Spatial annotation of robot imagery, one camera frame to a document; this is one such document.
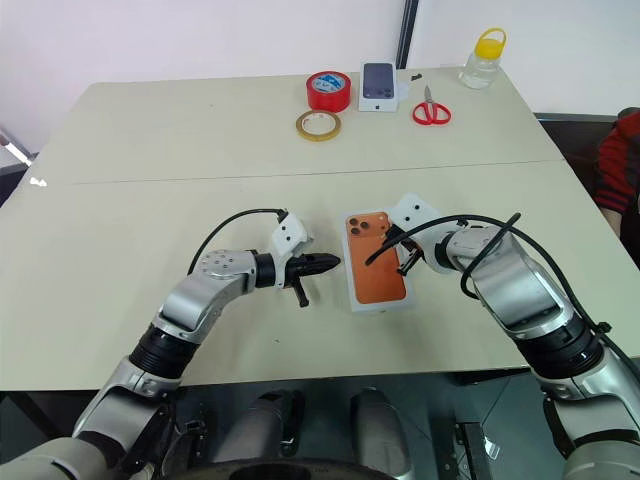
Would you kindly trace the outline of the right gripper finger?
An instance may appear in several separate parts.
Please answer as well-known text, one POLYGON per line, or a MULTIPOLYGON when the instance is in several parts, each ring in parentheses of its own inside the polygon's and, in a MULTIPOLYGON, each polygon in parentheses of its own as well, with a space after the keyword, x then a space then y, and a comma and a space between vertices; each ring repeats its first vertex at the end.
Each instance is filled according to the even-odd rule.
POLYGON ((371 265, 373 262, 375 262, 382 254, 384 254, 386 251, 388 251, 389 249, 394 248, 397 244, 399 243, 399 240, 397 239, 391 239, 388 240, 386 242, 384 242, 381 247, 376 250, 375 252, 373 252, 366 260, 365 260, 365 264, 367 266, 371 265))

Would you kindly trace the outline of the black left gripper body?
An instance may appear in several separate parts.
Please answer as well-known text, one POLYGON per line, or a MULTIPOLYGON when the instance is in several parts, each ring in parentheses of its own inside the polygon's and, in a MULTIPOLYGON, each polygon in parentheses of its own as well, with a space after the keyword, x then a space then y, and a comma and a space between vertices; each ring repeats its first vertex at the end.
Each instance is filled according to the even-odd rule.
POLYGON ((301 278, 306 275, 306 270, 310 265, 311 256, 303 254, 290 258, 285 265, 284 288, 291 288, 298 300, 300 307, 307 307, 309 299, 302 286, 301 278))

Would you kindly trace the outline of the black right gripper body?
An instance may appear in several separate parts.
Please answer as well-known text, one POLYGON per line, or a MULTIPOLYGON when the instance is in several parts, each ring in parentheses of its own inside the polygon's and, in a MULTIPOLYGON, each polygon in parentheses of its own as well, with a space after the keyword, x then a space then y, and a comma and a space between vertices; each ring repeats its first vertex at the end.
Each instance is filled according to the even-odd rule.
MULTIPOLYGON (((396 225, 391 225, 385 234, 385 240, 391 241, 400 236, 403 231, 396 225)), ((395 245, 401 259, 397 272, 401 276, 406 276, 409 271, 419 262, 424 261, 424 251, 411 238, 405 238, 395 245)))

